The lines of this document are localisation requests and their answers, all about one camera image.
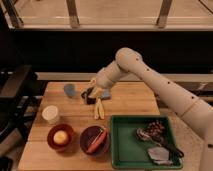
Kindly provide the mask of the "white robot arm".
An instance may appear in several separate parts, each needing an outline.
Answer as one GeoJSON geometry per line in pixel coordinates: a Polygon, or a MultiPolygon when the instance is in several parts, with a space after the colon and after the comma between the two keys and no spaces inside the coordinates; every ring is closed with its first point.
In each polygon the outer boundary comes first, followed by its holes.
{"type": "Polygon", "coordinates": [[[115,60],[95,76],[91,97],[113,87],[125,75],[141,79],[198,136],[204,140],[199,171],[213,169],[213,106],[147,66],[142,56],[127,47],[116,52],[115,60]]]}

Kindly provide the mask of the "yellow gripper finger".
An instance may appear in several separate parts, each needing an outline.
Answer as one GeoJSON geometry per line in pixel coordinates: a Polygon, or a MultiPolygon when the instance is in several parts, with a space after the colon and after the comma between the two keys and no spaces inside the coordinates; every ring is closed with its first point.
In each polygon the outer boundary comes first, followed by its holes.
{"type": "Polygon", "coordinates": [[[95,86],[97,85],[96,82],[97,82],[96,78],[93,77],[93,78],[90,80],[90,82],[88,83],[88,86],[89,86],[89,87],[95,87],[95,86]]]}
{"type": "Polygon", "coordinates": [[[99,97],[101,94],[102,94],[102,89],[99,88],[99,87],[97,87],[97,88],[95,88],[95,89],[92,91],[91,97],[92,97],[92,98],[97,98],[97,97],[99,97]]]}

